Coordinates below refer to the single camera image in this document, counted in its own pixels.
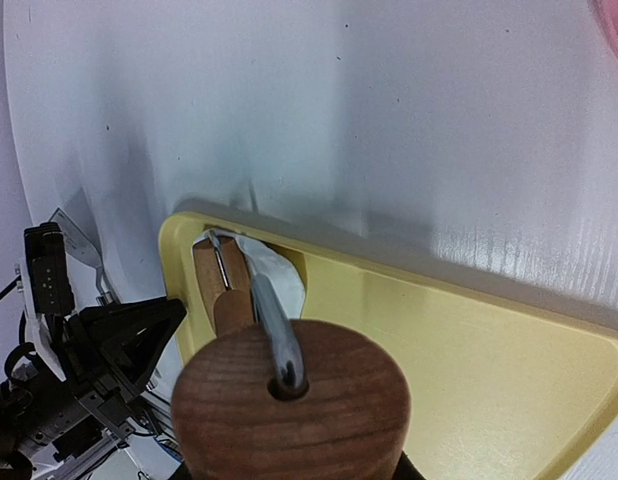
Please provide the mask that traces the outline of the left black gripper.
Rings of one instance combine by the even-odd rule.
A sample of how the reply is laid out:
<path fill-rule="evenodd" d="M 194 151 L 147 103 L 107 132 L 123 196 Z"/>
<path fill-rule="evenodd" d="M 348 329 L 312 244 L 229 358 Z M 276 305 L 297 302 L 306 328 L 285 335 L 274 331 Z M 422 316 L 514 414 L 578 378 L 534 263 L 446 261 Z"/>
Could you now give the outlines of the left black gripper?
<path fill-rule="evenodd" d="M 167 297 L 43 313 L 41 338 L 64 378 L 49 361 L 33 362 L 36 375 L 25 382 L 33 400 L 19 418 L 18 451 L 31 458 L 58 443 L 64 460 L 80 456 L 103 430 L 126 440 L 136 399 L 185 316 L 183 302 Z"/>

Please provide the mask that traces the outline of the wooden double-ended rolling pin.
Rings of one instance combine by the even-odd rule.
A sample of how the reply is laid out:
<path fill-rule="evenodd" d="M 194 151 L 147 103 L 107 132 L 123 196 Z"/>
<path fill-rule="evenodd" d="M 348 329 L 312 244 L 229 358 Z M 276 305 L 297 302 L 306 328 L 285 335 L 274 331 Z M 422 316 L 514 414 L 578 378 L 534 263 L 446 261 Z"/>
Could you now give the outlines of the wooden double-ended rolling pin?
<path fill-rule="evenodd" d="M 235 240 L 211 233 L 192 247 L 212 228 L 228 230 L 167 222 L 159 234 L 167 292 L 187 310 L 171 419 L 190 476 L 411 476 L 411 397 L 394 359 L 349 328 L 290 319 Z"/>

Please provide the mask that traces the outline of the white dough lump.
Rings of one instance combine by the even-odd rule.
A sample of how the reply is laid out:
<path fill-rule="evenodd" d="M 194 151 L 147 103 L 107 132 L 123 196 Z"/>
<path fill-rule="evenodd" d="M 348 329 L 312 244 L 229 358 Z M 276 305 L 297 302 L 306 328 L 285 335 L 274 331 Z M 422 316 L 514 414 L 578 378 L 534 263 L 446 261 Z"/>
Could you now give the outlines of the white dough lump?
<path fill-rule="evenodd" d="M 275 252 L 264 242 L 252 237 L 212 228 L 198 236 L 192 247 L 198 246 L 209 235 L 214 233 L 218 238 L 226 237 L 235 240 L 238 249 L 243 254 L 249 273 L 266 275 L 281 302 L 284 312 L 290 319 L 300 319 L 306 299 L 306 290 L 299 271 L 290 260 Z"/>

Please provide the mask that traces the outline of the yellow plastic tray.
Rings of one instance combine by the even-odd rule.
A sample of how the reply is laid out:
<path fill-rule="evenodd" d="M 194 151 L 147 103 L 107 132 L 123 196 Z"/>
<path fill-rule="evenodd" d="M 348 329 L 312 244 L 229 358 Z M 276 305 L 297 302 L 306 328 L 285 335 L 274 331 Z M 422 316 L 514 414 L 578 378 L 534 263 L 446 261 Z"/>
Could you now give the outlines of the yellow plastic tray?
<path fill-rule="evenodd" d="M 405 450 L 428 479 L 557 479 L 618 416 L 618 333 L 196 213 L 159 233 L 166 291 L 188 310 L 183 360 L 213 338 L 192 248 L 214 227 L 294 264 L 304 318 L 357 330 L 394 357 L 412 396 Z"/>

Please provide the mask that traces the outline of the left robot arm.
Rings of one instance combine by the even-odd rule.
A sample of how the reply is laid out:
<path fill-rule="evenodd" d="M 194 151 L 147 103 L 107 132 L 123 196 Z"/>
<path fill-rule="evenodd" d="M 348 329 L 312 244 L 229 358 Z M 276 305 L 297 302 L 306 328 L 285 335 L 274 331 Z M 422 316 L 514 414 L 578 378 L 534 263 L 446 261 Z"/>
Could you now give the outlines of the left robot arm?
<path fill-rule="evenodd" d="M 55 260 L 31 262 L 18 282 L 34 316 L 4 363 L 0 479 L 86 479 L 134 439 L 171 437 L 165 402 L 146 395 L 183 304 L 162 297 L 75 312 Z"/>

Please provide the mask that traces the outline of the pink plastic tray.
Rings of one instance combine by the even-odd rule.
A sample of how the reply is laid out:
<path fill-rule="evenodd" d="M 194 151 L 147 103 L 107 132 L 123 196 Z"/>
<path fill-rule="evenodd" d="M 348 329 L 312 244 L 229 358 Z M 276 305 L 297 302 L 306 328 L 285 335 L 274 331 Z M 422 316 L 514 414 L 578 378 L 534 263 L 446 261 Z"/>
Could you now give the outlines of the pink plastic tray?
<path fill-rule="evenodd" d="M 618 0 L 592 0 L 590 5 L 595 20 L 618 61 Z"/>

